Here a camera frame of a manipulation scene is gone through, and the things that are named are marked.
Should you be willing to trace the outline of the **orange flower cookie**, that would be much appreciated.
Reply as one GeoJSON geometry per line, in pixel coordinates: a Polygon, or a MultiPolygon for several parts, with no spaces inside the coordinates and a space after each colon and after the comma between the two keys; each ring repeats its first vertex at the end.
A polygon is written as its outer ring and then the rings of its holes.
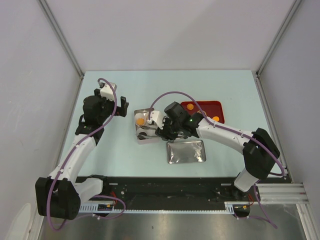
{"type": "Polygon", "coordinates": [[[143,126],[146,121],[144,118],[137,118],[135,122],[138,126],[143,126]]]}

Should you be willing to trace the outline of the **orange round cookie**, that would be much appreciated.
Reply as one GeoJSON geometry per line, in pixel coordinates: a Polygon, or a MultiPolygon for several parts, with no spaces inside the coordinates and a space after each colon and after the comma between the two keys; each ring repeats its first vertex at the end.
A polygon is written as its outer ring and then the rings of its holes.
{"type": "Polygon", "coordinates": [[[206,113],[205,111],[202,111],[202,112],[201,112],[200,110],[198,110],[197,113],[199,113],[199,114],[202,114],[202,113],[203,113],[205,116],[207,116],[207,113],[206,113]]]}

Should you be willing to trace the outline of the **metal tongs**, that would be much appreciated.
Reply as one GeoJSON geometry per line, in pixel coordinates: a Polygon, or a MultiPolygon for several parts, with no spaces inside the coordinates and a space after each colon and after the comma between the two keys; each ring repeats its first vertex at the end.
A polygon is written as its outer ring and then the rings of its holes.
{"type": "Polygon", "coordinates": [[[148,129],[144,129],[144,130],[146,130],[147,134],[149,135],[149,139],[159,139],[160,138],[158,135],[156,135],[155,128],[148,128],[148,129]]]}

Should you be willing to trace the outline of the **black round cookie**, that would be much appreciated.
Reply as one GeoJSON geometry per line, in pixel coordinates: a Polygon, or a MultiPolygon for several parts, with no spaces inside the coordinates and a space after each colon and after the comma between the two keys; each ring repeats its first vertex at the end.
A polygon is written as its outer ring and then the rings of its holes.
{"type": "Polygon", "coordinates": [[[148,139],[148,136],[147,136],[147,135],[143,135],[143,134],[139,134],[137,137],[138,137],[140,140],[148,139]]]}

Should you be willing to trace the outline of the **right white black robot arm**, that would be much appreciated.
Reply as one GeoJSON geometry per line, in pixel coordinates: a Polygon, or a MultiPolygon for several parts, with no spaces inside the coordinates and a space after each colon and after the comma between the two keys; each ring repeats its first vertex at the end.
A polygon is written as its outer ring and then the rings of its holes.
{"type": "Polygon", "coordinates": [[[164,141],[173,143],[177,139],[195,137],[218,142],[242,154],[244,170],[230,188],[231,196],[237,201],[247,197],[249,189],[265,180],[279,163],[280,151],[263,128],[255,131],[236,129],[200,112],[189,114],[177,102],[168,105],[164,113],[153,110],[148,121],[156,124],[155,135],[164,141]]]}

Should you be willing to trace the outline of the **white paper cup back left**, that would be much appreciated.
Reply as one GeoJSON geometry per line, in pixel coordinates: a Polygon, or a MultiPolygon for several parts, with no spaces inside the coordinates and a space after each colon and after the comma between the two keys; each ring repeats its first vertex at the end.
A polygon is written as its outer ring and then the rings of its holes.
{"type": "Polygon", "coordinates": [[[143,119],[145,119],[145,124],[146,124],[146,122],[147,122],[147,117],[146,117],[146,115],[145,115],[144,113],[138,112],[138,113],[136,113],[136,114],[134,115],[135,124],[136,124],[136,119],[138,119],[138,118],[143,118],[143,119]]]}

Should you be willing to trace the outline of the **orange pumpkin cookie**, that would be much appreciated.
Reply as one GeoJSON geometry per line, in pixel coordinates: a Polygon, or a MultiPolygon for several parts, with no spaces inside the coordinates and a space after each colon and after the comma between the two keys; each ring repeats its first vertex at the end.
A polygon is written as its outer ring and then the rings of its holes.
{"type": "Polygon", "coordinates": [[[195,107],[192,103],[189,103],[187,106],[186,106],[187,110],[188,111],[192,111],[195,107]]]}

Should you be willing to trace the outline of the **silver tin lid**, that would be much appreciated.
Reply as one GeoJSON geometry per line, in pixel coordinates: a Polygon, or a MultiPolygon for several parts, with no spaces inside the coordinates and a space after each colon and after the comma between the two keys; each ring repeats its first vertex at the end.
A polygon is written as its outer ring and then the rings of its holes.
{"type": "Polygon", "coordinates": [[[204,163],[207,161],[205,145],[202,140],[178,141],[166,144],[169,164],[204,163]]]}

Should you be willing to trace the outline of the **lavender cookie tin box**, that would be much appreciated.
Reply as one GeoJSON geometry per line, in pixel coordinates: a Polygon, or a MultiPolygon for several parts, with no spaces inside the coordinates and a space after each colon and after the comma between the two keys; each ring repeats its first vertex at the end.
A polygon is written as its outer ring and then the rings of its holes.
{"type": "MultiPolygon", "coordinates": [[[[146,115],[146,120],[148,120],[148,115],[150,113],[150,110],[148,108],[145,108],[145,109],[137,109],[134,111],[134,123],[135,123],[135,114],[137,113],[144,113],[146,115]]],[[[136,135],[136,130],[139,129],[139,128],[143,128],[143,129],[157,129],[157,125],[155,123],[153,124],[148,124],[146,122],[145,125],[143,126],[137,126],[136,123],[135,123],[135,135],[136,135]]],[[[138,144],[140,145],[143,145],[143,144],[153,144],[153,143],[157,143],[159,142],[160,139],[159,138],[152,138],[152,139],[146,139],[146,140],[138,140],[137,139],[137,142],[138,144]]]]}

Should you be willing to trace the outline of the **red lacquer tray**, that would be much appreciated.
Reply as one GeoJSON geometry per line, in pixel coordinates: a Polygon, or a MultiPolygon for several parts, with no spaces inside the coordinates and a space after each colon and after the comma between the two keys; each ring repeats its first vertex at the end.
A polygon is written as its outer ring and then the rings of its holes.
{"type": "MultiPolygon", "coordinates": [[[[202,109],[202,111],[205,111],[207,114],[207,117],[213,120],[214,116],[219,117],[218,123],[224,124],[225,123],[225,117],[223,113],[222,104],[219,101],[211,100],[211,101],[197,101],[198,105],[202,109]]],[[[180,103],[180,105],[190,114],[197,113],[197,111],[200,111],[199,107],[193,102],[193,101],[183,101],[180,103]],[[187,110],[187,105],[193,104],[194,109],[189,111],[187,110]]]]}

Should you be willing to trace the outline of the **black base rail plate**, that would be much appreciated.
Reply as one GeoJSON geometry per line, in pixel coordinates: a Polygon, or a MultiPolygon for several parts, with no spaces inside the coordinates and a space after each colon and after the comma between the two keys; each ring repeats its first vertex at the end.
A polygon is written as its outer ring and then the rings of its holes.
{"type": "Polygon", "coordinates": [[[242,192],[235,188],[232,177],[111,177],[103,181],[102,192],[91,197],[103,201],[116,197],[115,209],[124,201],[129,211],[215,211],[226,202],[251,206],[257,201],[254,189],[242,192]]]}

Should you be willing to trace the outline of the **aluminium frame rail right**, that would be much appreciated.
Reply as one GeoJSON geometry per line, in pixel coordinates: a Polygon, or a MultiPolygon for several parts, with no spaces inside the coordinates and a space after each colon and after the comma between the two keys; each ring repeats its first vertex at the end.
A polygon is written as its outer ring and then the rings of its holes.
{"type": "Polygon", "coordinates": [[[259,183],[257,184],[262,204],[308,204],[302,183],[259,183]]]}

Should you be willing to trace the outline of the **aluminium corner post left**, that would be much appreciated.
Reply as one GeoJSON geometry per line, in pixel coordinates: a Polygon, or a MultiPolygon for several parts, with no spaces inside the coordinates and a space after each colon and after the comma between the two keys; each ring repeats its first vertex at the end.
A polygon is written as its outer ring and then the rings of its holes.
{"type": "Polygon", "coordinates": [[[80,64],[78,63],[76,56],[70,46],[70,44],[67,41],[67,38],[65,37],[62,28],[60,27],[53,11],[51,10],[48,1],[47,0],[37,0],[37,3],[39,4],[44,16],[46,17],[51,29],[53,30],[57,40],[59,41],[62,49],[64,50],[67,58],[69,59],[72,67],[76,71],[77,75],[82,80],[84,77],[84,72],[80,67],[80,64]]]}

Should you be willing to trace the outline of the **aluminium corner post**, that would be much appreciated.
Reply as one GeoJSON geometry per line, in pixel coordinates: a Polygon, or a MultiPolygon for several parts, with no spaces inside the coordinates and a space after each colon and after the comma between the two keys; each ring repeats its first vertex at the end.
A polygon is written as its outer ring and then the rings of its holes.
{"type": "Polygon", "coordinates": [[[255,74],[260,77],[263,73],[265,67],[267,66],[268,62],[270,61],[272,55],[274,54],[276,48],[278,47],[280,41],[282,40],[284,34],[286,33],[288,27],[290,26],[293,18],[295,17],[296,13],[298,12],[301,4],[304,0],[294,0],[292,5],[289,8],[284,20],[282,21],[279,29],[277,30],[269,48],[267,49],[266,54],[264,55],[261,63],[259,64],[255,74]]]}
{"type": "Polygon", "coordinates": [[[48,1],[47,0],[37,0],[37,3],[39,4],[44,16],[46,17],[51,29],[53,30],[57,40],[59,41],[62,49],[64,50],[67,58],[69,59],[72,67],[76,71],[77,75],[82,80],[84,77],[84,72],[80,67],[80,64],[78,63],[76,56],[70,46],[70,44],[67,41],[67,38],[65,37],[62,28],[60,27],[53,11],[51,10],[48,1]]]}

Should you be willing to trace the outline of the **aluminium corner post right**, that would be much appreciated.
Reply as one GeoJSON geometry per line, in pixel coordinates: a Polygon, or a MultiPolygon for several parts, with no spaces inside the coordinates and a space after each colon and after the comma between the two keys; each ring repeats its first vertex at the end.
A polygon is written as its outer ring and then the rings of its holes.
{"type": "Polygon", "coordinates": [[[282,21],[279,29],[277,30],[269,48],[267,49],[266,54],[264,55],[261,63],[259,64],[255,74],[260,77],[263,73],[265,67],[267,66],[268,62],[270,61],[272,55],[274,54],[276,48],[278,47],[280,41],[282,40],[284,34],[286,33],[288,27],[290,26],[293,18],[295,17],[296,13],[298,12],[301,4],[304,0],[294,0],[292,5],[289,8],[284,20],[282,21]]]}

